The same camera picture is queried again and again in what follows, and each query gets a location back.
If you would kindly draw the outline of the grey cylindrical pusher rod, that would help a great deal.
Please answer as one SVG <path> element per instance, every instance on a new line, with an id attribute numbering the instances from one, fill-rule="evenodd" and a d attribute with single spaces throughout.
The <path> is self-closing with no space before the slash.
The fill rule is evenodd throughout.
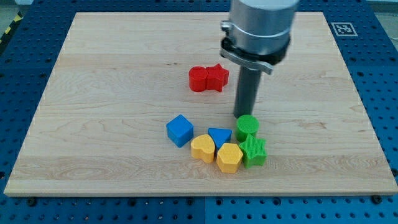
<path id="1" fill-rule="evenodd" d="M 260 70 L 240 67 L 233 111 L 235 118 L 252 114 L 260 79 Z"/>

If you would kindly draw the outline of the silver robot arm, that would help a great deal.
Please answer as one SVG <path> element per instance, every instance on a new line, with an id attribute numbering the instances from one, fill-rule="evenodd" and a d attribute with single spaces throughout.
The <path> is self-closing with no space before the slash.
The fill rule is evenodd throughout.
<path id="1" fill-rule="evenodd" d="M 234 117 L 252 114 L 261 74 L 270 75 L 289 48 L 299 0 L 232 0 L 220 55 L 240 66 Z"/>

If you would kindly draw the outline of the black and silver clamp mount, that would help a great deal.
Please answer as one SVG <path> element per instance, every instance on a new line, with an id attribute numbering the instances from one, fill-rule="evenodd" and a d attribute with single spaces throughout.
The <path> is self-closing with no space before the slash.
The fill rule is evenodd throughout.
<path id="1" fill-rule="evenodd" d="M 225 20 L 220 26 L 225 32 L 220 42 L 220 55 L 243 68 L 270 75 L 289 48 L 290 25 L 269 35 L 259 33 L 267 29 L 265 24 L 255 23 L 244 30 L 233 21 Z"/>

